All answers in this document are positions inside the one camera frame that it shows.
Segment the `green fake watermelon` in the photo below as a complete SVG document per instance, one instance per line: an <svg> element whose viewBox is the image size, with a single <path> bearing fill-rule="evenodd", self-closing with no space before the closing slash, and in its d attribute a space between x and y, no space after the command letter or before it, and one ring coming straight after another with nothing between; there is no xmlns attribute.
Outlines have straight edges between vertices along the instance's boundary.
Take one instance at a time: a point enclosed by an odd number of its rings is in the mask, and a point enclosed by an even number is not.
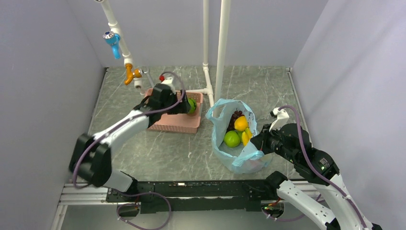
<svg viewBox="0 0 406 230"><path fill-rule="evenodd" d="M188 111L188 115L192 115L195 113L197 108L197 103L193 98L188 98L188 103L190 105L190 109Z"/></svg>

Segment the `light blue plastic bag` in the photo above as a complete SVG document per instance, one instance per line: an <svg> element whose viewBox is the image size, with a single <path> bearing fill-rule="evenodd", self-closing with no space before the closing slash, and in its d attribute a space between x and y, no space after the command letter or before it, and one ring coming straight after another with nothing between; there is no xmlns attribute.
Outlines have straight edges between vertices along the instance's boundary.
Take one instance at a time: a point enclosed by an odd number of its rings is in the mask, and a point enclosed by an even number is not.
<svg viewBox="0 0 406 230"><path fill-rule="evenodd" d="M219 99L206 113L206 118L213 123L211 135L213 153L233 173L256 173L270 165L272 155L265 156L250 142L247 145L239 143L233 148L224 142L232 114L239 111L246 117L253 136L259 133L256 116L247 104L241 100Z"/></svg>

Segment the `yellow fake lemon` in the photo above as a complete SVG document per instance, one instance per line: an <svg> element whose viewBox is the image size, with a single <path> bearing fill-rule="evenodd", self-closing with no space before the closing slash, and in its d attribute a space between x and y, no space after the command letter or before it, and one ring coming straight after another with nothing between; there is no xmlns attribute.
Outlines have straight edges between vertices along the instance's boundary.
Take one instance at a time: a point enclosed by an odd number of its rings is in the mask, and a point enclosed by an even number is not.
<svg viewBox="0 0 406 230"><path fill-rule="evenodd" d="M244 132L247 128L249 128L248 121L244 115L238 117L234 121L234 129L239 132Z"/></svg>

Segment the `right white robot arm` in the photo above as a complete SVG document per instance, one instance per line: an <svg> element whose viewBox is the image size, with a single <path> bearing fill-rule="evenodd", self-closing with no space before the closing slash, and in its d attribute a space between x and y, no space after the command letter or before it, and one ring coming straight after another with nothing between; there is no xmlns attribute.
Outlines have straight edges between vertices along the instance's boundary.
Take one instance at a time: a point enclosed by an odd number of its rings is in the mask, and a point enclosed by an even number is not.
<svg viewBox="0 0 406 230"><path fill-rule="evenodd" d="M250 143L264 154L275 153L292 163L299 175L314 186L327 205L301 194L281 172L273 172L266 178L266 197L280 197L288 201L322 230L382 228L369 221L358 209L332 157L312 147L309 134L299 124L286 124L276 130L265 125L258 135L250 139Z"/></svg>

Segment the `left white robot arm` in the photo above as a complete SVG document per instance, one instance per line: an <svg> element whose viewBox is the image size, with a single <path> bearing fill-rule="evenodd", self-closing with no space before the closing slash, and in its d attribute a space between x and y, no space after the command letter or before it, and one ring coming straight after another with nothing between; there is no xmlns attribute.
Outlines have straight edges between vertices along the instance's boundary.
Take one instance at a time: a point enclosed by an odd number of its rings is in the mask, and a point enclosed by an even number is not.
<svg viewBox="0 0 406 230"><path fill-rule="evenodd" d="M155 85L152 93L120 121L92 136L78 137L69 163L74 186L78 188L77 179L82 178L88 185L118 191L125 201L134 200L138 181L113 168L113 153L135 134L153 126L163 114L187 114L190 110L185 89L177 92L171 83Z"/></svg>

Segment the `green fake lime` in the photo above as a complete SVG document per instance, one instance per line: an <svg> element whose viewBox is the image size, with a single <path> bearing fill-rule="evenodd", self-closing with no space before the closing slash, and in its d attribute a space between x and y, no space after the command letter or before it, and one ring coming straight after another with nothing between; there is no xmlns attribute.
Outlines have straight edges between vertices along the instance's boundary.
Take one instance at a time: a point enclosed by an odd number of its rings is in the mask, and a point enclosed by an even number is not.
<svg viewBox="0 0 406 230"><path fill-rule="evenodd" d="M226 132L223 142L229 148L235 148L241 143L241 139L236 131L230 130L230 131Z"/></svg>

